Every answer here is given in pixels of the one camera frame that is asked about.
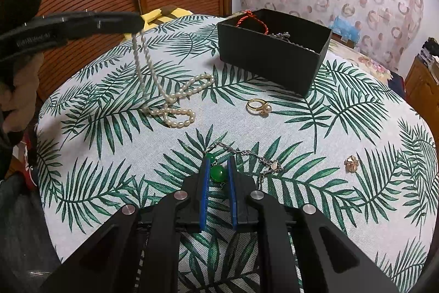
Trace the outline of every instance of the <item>black box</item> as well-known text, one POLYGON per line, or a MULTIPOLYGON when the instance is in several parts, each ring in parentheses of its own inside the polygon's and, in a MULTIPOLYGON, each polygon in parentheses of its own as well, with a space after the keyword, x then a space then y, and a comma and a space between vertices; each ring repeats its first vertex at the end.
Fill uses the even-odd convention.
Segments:
POLYGON ((236 27, 243 15, 235 16, 218 23, 221 61, 306 96, 325 58, 332 30, 275 10, 259 9, 253 14, 265 23, 269 34, 287 31, 290 42, 264 35, 255 19, 245 19, 236 27))

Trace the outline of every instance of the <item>blue tissue package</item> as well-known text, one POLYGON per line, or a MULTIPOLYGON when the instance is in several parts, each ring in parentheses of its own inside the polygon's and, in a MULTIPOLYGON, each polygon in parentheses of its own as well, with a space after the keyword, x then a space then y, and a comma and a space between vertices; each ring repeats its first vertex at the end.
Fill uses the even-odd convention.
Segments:
POLYGON ((354 43, 359 41, 359 30, 346 20, 336 17, 330 28, 332 28, 334 33, 341 35, 343 38, 352 40, 354 43))

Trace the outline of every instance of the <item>leaf print tablecloth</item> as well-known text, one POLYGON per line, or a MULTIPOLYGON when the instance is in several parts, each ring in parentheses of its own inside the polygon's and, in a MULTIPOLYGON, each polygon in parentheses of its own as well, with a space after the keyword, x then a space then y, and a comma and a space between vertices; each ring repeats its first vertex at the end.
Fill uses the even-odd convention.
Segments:
MULTIPOLYGON (((438 205, 435 143, 426 123, 389 88, 330 51, 306 98, 223 63, 220 20, 186 16, 146 33, 168 93, 200 73, 216 78, 212 88, 180 101, 197 113, 188 128, 170 129, 141 112, 130 42, 87 65, 45 102, 37 127, 40 192, 60 258, 124 203, 144 207, 179 188, 198 172, 203 150, 221 139, 276 158, 285 170, 265 180, 264 191, 286 205, 316 205, 407 291, 422 270, 438 205), (246 101, 256 97, 273 105, 267 118, 246 111, 246 101), (361 160, 354 174, 343 165, 350 155, 361 160)), ((142 60, 148 105, 160 106, 142 60)), ((216 154, 227 160, 223 149, 216 154)), ((255 178, 263 169, 254 158, 236 162, 255 178)), ((234 233, 225 193, 215 184, 210 191, 206 231, 182 236, 179 289, 255 292, 256 234, 234 233)))

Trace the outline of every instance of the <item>gold ring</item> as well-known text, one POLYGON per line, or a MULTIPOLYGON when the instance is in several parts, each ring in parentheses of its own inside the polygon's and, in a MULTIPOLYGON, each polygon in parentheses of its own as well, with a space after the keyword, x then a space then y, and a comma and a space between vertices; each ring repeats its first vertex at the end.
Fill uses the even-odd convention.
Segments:
POLYGON ((263 115, 267 115, 272 111, 271 105, 269 105, 267 101, 261 100, 260 98, 253 98, 251 100, 248 100, 247 108, 255 112, 260 112, 263 115), (261 105, 259 107, 253 107, 251 106, 251 103, 253 102, 259 102, 261 105))

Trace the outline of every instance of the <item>yellow cloth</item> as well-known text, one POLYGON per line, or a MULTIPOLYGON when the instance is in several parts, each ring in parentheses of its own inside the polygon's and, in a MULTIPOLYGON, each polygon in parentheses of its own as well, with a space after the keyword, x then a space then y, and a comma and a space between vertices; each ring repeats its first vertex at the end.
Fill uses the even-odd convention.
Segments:
MULTIPOLYGON (((189 10, 177 8, 172 5, 162 7, 160 9, 152 10, 149 13, 142 15, 142 18, 145 21, 145 26, 143 27, 143 31, 147 31, 162 23, 166 23, 173 19, 181 18, 182 16, 191 15, 191 14, 192 12, 190 12, 189 10)), ((130 40, 131 34, 124 34, 124 37, 125 40, 130 40)))

